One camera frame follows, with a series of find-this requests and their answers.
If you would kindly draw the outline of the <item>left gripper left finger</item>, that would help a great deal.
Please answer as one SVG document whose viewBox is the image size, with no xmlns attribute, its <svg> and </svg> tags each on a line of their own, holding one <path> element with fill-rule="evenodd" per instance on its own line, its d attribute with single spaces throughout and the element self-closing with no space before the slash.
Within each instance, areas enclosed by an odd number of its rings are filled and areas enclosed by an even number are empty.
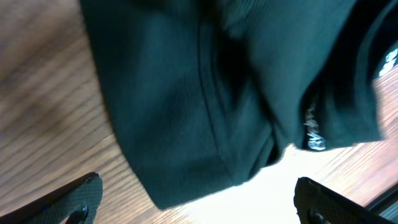
<svg viewBox="0 0 398 224">
<path fill-rule="evenodd" d="M 1 217 L 1 223 L 93 224 L 103 199 L 103 181 L 95 172 Z"/>
</svg>

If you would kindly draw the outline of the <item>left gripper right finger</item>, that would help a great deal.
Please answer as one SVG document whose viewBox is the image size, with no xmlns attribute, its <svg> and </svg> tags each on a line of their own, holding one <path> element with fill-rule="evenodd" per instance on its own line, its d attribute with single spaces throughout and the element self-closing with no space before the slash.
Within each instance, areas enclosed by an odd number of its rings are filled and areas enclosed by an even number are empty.
<svg viewBox="0 0 398 224">
<path fill-rule="evenodd" d="M 394 224 L 308 177 L 297 180 L 294 205 L 301 224 Z"/>
</svg>

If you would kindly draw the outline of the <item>black polo shirt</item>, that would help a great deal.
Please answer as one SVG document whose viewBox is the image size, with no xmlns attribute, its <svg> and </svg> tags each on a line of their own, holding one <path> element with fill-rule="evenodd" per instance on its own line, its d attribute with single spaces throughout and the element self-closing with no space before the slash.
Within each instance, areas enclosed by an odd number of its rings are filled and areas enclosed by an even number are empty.
<svg viewBox="0 0 398 224">
<path fill-rule="evenodd" d="M 396 1 L 80 6 L 117 142 L 160 209 L 249 181 L 289 144 L 381 138 L 373 80 Z"/>
</svg>

